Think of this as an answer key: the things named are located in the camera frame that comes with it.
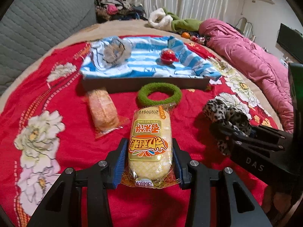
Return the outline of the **pink quilted duvet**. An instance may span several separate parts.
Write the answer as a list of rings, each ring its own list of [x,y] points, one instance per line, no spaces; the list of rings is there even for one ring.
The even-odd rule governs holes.
[[[294,110],[290,94],[288,70],[277,57],[244,37],[231,25],[218,19],[207,19],[199,26],[199,34],[208,36],[207,47],[240,71],[263,92],[286,132],[294,132]]]

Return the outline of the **red patterned small item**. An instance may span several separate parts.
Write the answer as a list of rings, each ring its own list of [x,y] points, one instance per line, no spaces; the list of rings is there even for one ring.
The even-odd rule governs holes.
[[[190,40],[191,40],[192,42],[194,42],[194,43],[199,44],[199,45],[205,45],[205,41],[206,41],[205,37],[203,37],[203,36],[197,37],[197,36],[194,36],[194,35],[192,35],[192,36],[190,37]]]

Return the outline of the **grey scrunchie in bag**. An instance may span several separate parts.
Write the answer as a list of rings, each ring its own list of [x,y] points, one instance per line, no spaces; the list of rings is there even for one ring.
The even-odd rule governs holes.
[[[113,38],[103,50],[105,68],[122,65],[131,57],[132,44],[128,40]]]

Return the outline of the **green white fleece garment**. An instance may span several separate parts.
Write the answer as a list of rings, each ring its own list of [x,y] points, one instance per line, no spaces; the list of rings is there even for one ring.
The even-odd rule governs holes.
[[[202,21],[197,19],[181,19],[177,15],[167,12],[165,8],[158,8],[150,14],[148,24],[150,27],[162,31],[197,32]]]

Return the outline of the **grey quilted headboard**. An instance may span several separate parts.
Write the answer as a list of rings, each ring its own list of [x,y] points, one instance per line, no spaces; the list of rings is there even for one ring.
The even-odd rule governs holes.
[[[1,20],[1,92],[51,48],[97,22],[95,0],[15,0]]]

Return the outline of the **yellow rice cracker packet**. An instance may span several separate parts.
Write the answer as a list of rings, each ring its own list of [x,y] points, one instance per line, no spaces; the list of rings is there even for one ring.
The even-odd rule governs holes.
[[[134,112],[121,183],[128,187],[163,189],[178,184],[173,162],[170,111],[175,103]]]

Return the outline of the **orange fruit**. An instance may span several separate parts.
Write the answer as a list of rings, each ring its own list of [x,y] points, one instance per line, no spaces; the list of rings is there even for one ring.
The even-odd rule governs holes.
[[[181,37],[182,37],[182,38],[189,39],[191,36],[190,36],[190,34],[189,34],[189,33],[184,32],[184,33],[182,33],[182,34],[181,34]]]

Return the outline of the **leopard print scrunchie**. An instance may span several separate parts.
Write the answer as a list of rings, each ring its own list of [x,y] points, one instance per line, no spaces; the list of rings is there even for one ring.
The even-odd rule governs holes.
[[[230,133],[236,132],[248,137],[252,126],[246,114],[235,106],[228,106],[222,100],[214,98],[209,100],[202,109],[212,124],[211,134],[217,140],[217,147],[223,155],[230,155]]]

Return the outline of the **blue striped cloth tray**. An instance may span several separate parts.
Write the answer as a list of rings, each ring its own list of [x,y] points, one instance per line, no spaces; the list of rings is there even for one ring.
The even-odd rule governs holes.
[[[84,79],[119,79],[137,77],[211,79],[217,81],[221,73],[207,59],[199,56],[174,36],[127,36],[122,38],[132,44],[131,57],[122,65],[105,68],[102,61],[104,47],[117,36],[93,42],[83,60],[80,73]],[[171,65],[160,60],[163,49],[173,50],[179,59]]]

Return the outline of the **orange cracker packet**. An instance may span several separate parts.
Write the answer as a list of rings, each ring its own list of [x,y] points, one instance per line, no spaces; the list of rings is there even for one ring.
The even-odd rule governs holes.
[[[95,128],[95,138],[99,139],[110,132],[122,129],[130,123],[129,118],[120,116],[105,88],[90,90],[85,101]]]

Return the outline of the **red round toy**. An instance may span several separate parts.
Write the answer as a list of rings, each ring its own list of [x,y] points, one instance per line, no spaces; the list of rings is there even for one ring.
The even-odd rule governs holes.
[[[165,65],[171,65],[179,61],[179,59],[176,57],[175,52],[169,48],[165,48],[161,51],[160,60]]]

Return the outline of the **red floral blanket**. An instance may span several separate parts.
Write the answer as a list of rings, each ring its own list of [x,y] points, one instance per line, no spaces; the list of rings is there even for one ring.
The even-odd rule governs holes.
[[[1,113],[1,206],[15,226],[27,225],[65,168],[88,168],[114,150],[121,138],[129,137],[130,124],[95,136],[79,73],[89,49],[86,42],[55,49],[18,84]],[[247,112],[252,124],[276,125],[267,107],[250,105],[221,78],[205,91],[183,90],[181,102],[170,114],[173,136],[181,149],[207,167],[233,168],[267,210],[270,189],[222,155],[209,132],[202,107],[215,97]]]

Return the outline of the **pile of clothes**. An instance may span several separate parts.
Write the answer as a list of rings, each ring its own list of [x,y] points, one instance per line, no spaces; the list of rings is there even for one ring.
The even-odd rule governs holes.
[[[147,21],[142,5],[135,6],[129,0],[95,0],[95,14],[99,24],[108,21]]]

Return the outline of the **black monitor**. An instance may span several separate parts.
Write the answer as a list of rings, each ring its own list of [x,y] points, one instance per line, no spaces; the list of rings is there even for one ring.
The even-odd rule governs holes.
[[[302,64],[303,38],[302,33],[280,24],[277,43],[291,56]]]

